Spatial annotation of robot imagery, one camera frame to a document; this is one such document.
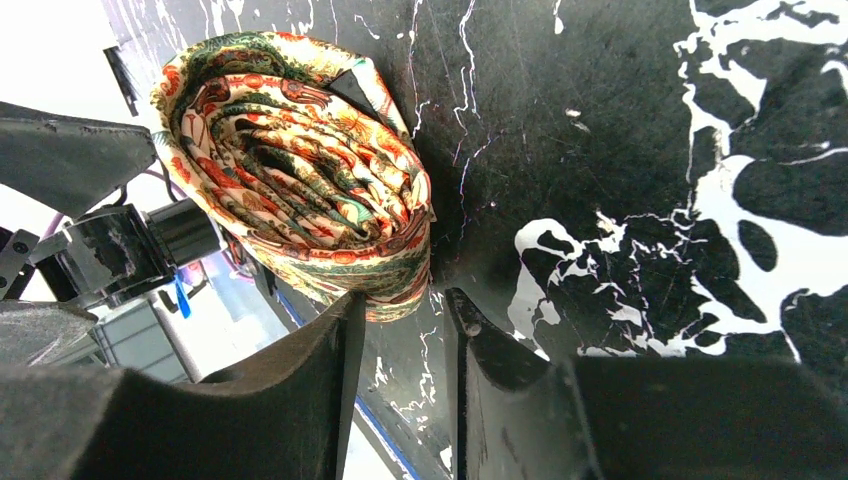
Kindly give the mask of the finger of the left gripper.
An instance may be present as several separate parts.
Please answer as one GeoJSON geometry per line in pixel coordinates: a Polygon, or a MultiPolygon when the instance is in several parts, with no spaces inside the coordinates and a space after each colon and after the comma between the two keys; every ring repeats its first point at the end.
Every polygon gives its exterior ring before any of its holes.
{"type": "Polygon", "coordinates": [[[1,104],[1,183],[71,218],[155,161],[145,127],[1,104]]]}

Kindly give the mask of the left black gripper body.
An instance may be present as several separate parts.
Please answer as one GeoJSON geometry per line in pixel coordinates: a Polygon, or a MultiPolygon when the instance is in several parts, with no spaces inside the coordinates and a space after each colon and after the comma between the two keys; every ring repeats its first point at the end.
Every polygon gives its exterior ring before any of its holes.
{"type": "Polygon", "coordinates": [[[39,239],[1,231],[1,297],[17,300],[39,272],[56,300],[89,309],[118,307],[169,284],[221,251],[214,222],[189,199],[142,213],[107,206],[39,239]]]}

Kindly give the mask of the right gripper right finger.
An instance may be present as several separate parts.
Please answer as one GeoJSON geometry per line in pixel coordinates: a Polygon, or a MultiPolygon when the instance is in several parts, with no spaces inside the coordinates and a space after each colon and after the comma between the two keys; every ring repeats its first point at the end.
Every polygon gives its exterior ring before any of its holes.
{"type": "Polygon", "coordinates": [[[806,368],[742,357],[552,363],[445,300],[457,479],[843,479],[847,413],[806,368]]]}

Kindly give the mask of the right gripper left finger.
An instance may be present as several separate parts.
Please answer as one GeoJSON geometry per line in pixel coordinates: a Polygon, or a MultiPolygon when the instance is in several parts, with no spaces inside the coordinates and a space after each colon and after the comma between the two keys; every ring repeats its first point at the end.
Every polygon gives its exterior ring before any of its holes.
{"type": "Polygon", "coordinates": [[[5,366],[5,479],[339,479],[365,333],[346,293],[199,383],[122,368],[5,366]]]}

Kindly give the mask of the colourful floral patterned tie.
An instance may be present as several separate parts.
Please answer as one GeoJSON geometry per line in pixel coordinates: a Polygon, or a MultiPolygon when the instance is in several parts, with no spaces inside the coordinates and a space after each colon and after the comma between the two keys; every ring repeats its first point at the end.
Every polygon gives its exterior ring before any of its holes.
{"type": "Polygon", "coordinates": [[[278,278],[370,322],[417,310],[430,177],[373,61],[289,32],[230,33],[162,67],[154,144],[188,197],[278,278]]]}

